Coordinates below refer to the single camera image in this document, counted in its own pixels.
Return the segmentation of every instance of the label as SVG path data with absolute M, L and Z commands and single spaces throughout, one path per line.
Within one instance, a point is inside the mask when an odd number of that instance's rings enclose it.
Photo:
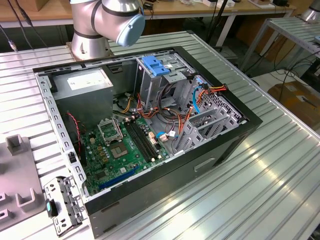
M 289 85 L 289 86 L 286 86 L 286 88 L 290 91 L 290 92 L 296 92 L 298 91 L 294 86 L 292 85 Z
M 72 91 L 106 83 L 103 75 L 100 72 L 69 77 L 67 82 Z
M 176 132 L 175 131 L 170 131 L 170 132 L 168 132 L 168 135 L 170 137 L 174 137 L 176 135 Z

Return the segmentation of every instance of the aluminum table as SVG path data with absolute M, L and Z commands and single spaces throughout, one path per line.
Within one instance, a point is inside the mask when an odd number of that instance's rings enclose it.
M 295 44 L 300 46 L 300 49 L 292 58 L 293 61 L 290 64 L 291 67 L 298 60 L 298 57 L 302 53 L 303 49 L 307 50 L 311 54 L 315 54 L 317 57 L 320 57 L 320 44 L 315 42 L 315 37 L 320 36 L 320 23 L 311 24 L 298 17 L 270 18 L 265 20 L 248 51 L 246 52 L 240 67 L 242 71 L 244 70 L 252 53 L 256 49 L 259 41 L 264 36 L 268 28 L 274 29 L 274 33 L 260 55 L 263 55 L 269 49 L 272 42 L 278 35 L 283 35 L 287 39 L 290 39 Z
M 183 46 L 263 123 L 217 168 L 116 226 L 100 240 L 307 239 L 320 223 L 320 137 L 195 34 L 143 36 L 116 54 Z M 74 61 L 66 46 L 0 54 L 0 140 L 30 138 L 42 186 L 67 176 L 32 68 Z M 93 239 L 87 216 L 62 239 Z M 0 239 L 57 239 L 39 213 Z

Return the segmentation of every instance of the green motherboard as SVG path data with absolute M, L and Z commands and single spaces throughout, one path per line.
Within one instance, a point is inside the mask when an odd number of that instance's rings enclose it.
M 135 124 L 144 131 L 144 139 L 150 143 L 148 133 L 152 130 L 143 118 L 136 119 Z M 141 145 L 137 147 L 132 136 L 131 129 L 126 128 L 125 123 L 119 123 L 119 128 L 123 135 L 122 141 L 113 141 L 106 145 L 104 138 L 98 127 L 90 132 L 81 135 L 85 147 L 86 165 L 83 169 L 86 175 L 86 187 L 92 196 L 104 187 L 110 187 L 134 174 L 140 173 L 161 161 L 169 158 L 168 153 L 161 143 L 151 144 L 157 157 L 145 159 Z M 102 128 L 104 137 L 113 136 L 117 131 L 112 124 Z

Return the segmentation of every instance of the metal bracket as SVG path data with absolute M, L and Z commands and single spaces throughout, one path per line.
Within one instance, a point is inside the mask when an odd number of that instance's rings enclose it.
M 48 201 L 54 202 L 57 210 L 57 216 L 52 220 L 55 232 L 59 237 L 82 224 L 84 219 L 82 211 L 85 208 L 80 206 L 82 204 L 80 193 L 71 176 L 56 177 L 48 182 L 44 189 Z

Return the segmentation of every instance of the red wire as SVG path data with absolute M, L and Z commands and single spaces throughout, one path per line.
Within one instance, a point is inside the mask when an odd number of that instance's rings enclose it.
M 74 124 L 75 124 L 75 127 L 76 127 L 76 133 L 78 134 L 78 144 L 79 144 L 79 153 L 80 153 L 80 145 L 81 145 L 81 143 L 80 143 L 80 131 L 79 131 L 78 122 L 77 122 L 77 120 L 75 119 L 75 117 L 72 116 L 71 113 L 67 112 L 66 114 L 68 114 L 68 115 L 73 119 L 73 121 L 74 121 Z

